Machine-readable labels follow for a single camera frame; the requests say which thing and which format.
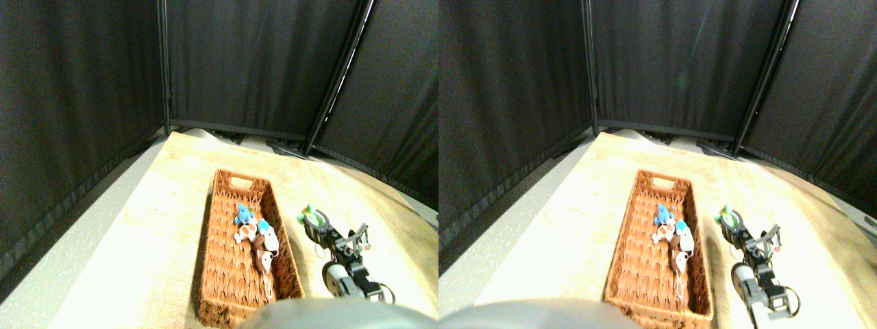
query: cable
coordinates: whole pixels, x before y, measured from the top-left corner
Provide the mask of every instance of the cable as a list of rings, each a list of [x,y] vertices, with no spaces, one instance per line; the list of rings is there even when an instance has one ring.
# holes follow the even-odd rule
[[[794,317],[795,317],[795,315],[798,315],[798,311],[800,311],[800,310],[801,310],[801,296],[798,296],[798,292],[797,292],[797,291],[795,291],[795,290],[793,290],[793,289],[791,289],[791,288],[789,288],[789,287],[786,287],[786,286],[782,286],[782,288],[785,288],[785,289],[787,289],[787,290],[792,290],[792,292],[794,292],[794,293],[795,293],[795,299],[797,299],[797,300],[798,300],[798,308],[797,308],[797,309],[795,309],[795,312],[794,312],[794,313],[792,313],[792,316],[791,316],[791,317],[789,317],[789,318],[794,318]]]
[[[384,288],[387,288],[387,290],[389,290],[389,294],[393,297],[393,303],[391,303],[391,304],[395,304],[396,303],[396,294],[393,293],[393,290],[390,289],[389,286],[386,284],[383,284],[383,283],[378,283],[378,284],[382,285]]]

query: black curtain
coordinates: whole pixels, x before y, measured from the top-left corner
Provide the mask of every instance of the black curtain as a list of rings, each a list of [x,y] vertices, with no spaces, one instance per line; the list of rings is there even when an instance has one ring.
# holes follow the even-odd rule
[[[0,3],[0,277],[163,123],[155,2]]]
[[[579,1],[442,2],[439,272],[479,215],[593,118]]]
[[[316,149],[438,208],[438,13],[377,1]]]
[[[168,1],[171,124],[304,140],[355,5]]]
[[[877,217],[877,6],[802,1],[744,148]]]
[[[782,1],[593,1],[600,125],[733,141]]]

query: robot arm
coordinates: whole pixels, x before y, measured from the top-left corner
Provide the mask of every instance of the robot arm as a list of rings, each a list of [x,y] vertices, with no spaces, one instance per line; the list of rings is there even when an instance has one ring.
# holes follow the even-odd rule
[[[770,231],[763,232],[760,238],[755,239],[743,225],[743,217],[736,211],[730,211],[728,206],[716,221],[722,226],[725,240],[744,253],[743,262],[731,268],[731,281],[746,304],[752,324],[756,328],[764,327],[769,321],[797,315],[801,309],[801,299],[798,297],[797,309],[792,312],[788,303],[788,291],[791,289],[780,285],[771,264],[774,253],[780,250],[780,227],[774,225]]]
[[[332,227],[323,212],[314,211],[310,205],[299,216],[299,223],[304,225],[304,231],[311,241],[332,253],[332,260],[323,266],[323,280],[333,296],[385,301],[384,289],[387,286],[372,279],[363,265],[361,253],[370,248],[365,223],[356,232],[351,230],[344,238]],[[396,296],[392,290],[389,292],[395,303]]]

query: blue plush toy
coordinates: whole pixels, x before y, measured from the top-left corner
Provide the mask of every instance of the blue plush toy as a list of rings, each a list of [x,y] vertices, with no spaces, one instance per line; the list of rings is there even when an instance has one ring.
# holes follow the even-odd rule
[[[262,219],[259,221],[259,234],[265,235],[265,232],[268,232],[269,228],[271,228],[271,225],[267,220]]]
[[[250,212],[244,204],[238,204],[238,216],[234,218],[235,225],[243,225],[250,222],[250,218],[256,219],[256,214]]]
[[[655,225],[666,225],[667,218],[675,217],[676,216],[672,212],[667,211],[667,208],[664,206],[664,204],[658,204],[658,217],[655,218]]]
[[[688,228],[688,224],[685,224],[684,220],[680,219],[676,221],[676,232],[678,232],[677,234],[681,234],[681,232],[684,231],[686,228]]]

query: metal frame pole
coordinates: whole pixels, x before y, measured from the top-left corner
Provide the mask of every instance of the metal frame pole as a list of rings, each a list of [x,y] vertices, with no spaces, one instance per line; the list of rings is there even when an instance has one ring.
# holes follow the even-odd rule
[[[332,83],[325,92],[320,112],[317,114],[317,119],[315,120],[314,125],[310,128],[308,139],[305,140],[303,150],[305,156],[310,154],[310,150],[312,150],[317,143],[320,133],[323,130],[323,126],[325,125],[325,122],[329,120],[329,114],[332,113],[332,106],[335,105],[335,101],[338,99],[338,94],[341,92],[341,88],[344,87],[344,79],[347,76],[347,71],[350,69],[351,63],[353,63],[356,49],[359,47],[360,41],[362,41],[362,36],[366,31],[368,19],[371,17],[372,11],[374,10],[375,1],[376,0],[361,0],[360,5],[357,6],[357,9],[353,14],[353,22],[347,31],[345,47],[342,50],[338,62],[335,64],[335,69],[332,71]]]
[[[782,20],[774,29],[774,38],[770,53],[768,53],[766,61],[761,66],[756,90],[752,93],[752,97],[749,100],[749,107],[746,111],[746,116],[743,124],[740,126],[734,147],[731,150],[734,156],[740,154],[740,149],[743,147],[743,141],[746,138],[746,134],[749,133],[749,130],[752,128],[752,122],[754,121],[755,116],[758,115],[761,105],[764,103],[765,95],[770,89],[770,83],[774,78],[774,73],[779,67],[783,47],[786,45],[788,35],[792,32],[792,23],[795,20],[795,13],[798,11],[798,5],[800,3],[800,0],[787,0],[783,7]]]

